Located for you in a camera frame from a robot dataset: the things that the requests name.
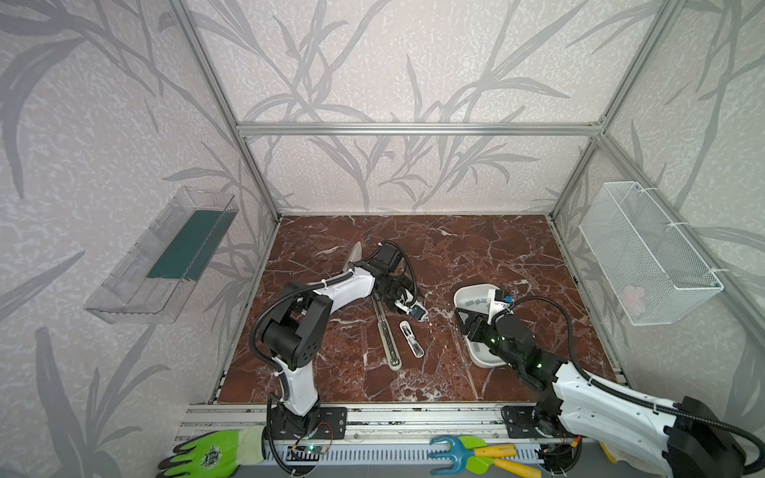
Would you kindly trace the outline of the white plastic tray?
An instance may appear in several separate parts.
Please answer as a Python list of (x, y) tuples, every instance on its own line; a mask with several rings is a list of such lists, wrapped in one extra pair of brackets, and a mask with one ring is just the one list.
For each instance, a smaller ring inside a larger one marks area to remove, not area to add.
[(480, 334), (481, 327), (489, 324), (489, 305), (487, 293), (499, 289), (491, 284), (479, 284), (458, 289), (454, 296), (455, 316), (459, 330), (464, 334), (468, 354), (472, 364), (480, 368), (501, 368), (505, 362), (490, 352), (486, 344), (472, 338)]

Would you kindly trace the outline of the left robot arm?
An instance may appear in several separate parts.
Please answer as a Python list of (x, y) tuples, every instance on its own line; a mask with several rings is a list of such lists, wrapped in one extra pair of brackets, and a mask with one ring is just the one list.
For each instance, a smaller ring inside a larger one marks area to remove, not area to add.
[(396, 242), (385, 240), (370, 256), (347, 263), (340, 275), (309, 284), (288, 283), (256, 320), (248, 346), (276, 372), (282, 386), (280, 404), (288, 416), (304, 419), (319, 406), (313, 360), (330, 316), (358, 300), (379, 297), (392, 312), (422, 322), (428, 312), (421, 296), (408, 255)]

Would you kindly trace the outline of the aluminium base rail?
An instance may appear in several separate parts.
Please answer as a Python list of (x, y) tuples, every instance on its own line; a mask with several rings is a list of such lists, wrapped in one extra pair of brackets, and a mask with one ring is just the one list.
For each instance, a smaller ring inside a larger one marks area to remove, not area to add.
[(514, 458), (540, 462), (537, 451), (561, 440), (530, 423), (531, 402), (370, 402), (330, 404), (322, 408), (316, 431), (301, 438), (284, 425), (274, 427), (274, 443), (291, 466), (441, 465), (430, 452), (436, 436), (473, 436), (489, 445), (513, 443)]

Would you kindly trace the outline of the green work glove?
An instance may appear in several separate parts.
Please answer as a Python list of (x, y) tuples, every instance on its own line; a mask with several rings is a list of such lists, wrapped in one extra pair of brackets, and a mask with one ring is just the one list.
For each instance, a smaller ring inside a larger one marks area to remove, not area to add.
[(159, 477), (231, 477), (240, 466), (264, 461), (263, 425), (203, 434), (173, 448)]

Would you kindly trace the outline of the teal toy garden rake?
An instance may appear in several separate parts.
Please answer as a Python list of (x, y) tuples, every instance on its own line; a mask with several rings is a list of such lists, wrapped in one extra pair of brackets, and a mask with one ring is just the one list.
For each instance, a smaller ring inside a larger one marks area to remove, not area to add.
[(485, 474), (496, 459), (517, 455), (514, 444), (487, 445), (484, 440), (473, 436), (438, 436), (430, 440), (430, 445), (436, 444), (446, 444), (447, 449), (432, 451), (428, 458), (446, 459), (450, 466), (432, 469), (431, 475), (454, 475), (464, 471)]

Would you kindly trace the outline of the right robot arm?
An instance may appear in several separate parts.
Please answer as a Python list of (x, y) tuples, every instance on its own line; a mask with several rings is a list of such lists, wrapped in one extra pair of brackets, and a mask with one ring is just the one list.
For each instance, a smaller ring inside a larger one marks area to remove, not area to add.
[(719, 421), (703, 402), (641, 394), (586, 372), (574, 355), (542, 350), (514, 312), (518, 301), (504, 291), (491, 289), (482, 299), (454, 305), (460, 332), (538, 392), (535, 424), (546, 433), (565, 431), (614, 446), (667, 477), (744, 477), (763, 470), (763, 440)]

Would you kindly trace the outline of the small white cylinder piece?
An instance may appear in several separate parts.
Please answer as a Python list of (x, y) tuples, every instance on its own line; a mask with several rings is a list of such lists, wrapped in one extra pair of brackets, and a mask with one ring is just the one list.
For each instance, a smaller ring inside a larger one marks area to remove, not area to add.
[(402, 331), (402, 334), (404, 335), (404, 338), (406, 339), (412, 354), (417, 359), (422, 359), (424, 357), (424, 349), (414, 336), (414, 331), (412, 330), (410, 323), (406, 320), (403, 320), (398, 326), (400, 327), (400, 330)]

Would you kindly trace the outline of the green toy garden shovel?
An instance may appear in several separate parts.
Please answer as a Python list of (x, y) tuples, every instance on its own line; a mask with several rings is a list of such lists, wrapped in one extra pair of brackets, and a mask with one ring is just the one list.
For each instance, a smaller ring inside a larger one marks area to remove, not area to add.
[(460, 436), (459, 440), (468, 453), (465, 469), (473, 474), (485, 474), (490, 467), (512, 473), (518, 477), (540, 478), (541, 471), (514, 460), (517, 456), (513, 444), (488, 445), (474, 436)]

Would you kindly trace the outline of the metal garden trowel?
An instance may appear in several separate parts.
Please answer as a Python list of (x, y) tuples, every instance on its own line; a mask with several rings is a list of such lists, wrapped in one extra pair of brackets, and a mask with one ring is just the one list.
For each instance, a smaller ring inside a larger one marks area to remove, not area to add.
[(351, 249), (351, 252), (349, 253), (345, 263), (343, 270), (348, 271), (352, 269), (356, 262), (359, 262), (362, 260), (363, 257), (363, 245), (360, 243), (360, 241), (357, 241), (354, 246)]

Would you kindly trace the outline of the clear acrylic wall shelf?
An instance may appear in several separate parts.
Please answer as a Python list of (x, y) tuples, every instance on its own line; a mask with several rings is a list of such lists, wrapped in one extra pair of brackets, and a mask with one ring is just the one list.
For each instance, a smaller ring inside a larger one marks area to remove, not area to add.
[(181, 187), (84, 309), (113, 325), (174, 323), (238, 212), (232, 193)]

